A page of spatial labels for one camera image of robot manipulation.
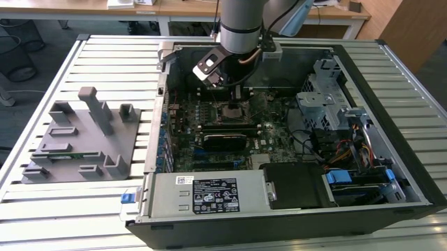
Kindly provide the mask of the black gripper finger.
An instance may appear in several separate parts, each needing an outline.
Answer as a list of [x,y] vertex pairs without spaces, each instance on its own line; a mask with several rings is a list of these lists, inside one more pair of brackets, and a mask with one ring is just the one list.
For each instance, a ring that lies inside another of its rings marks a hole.
[[241,102],[241,86],[235,85],[229,87],[229,91],[231,91],[231,98],[228,101],[228,108],[237,109]]

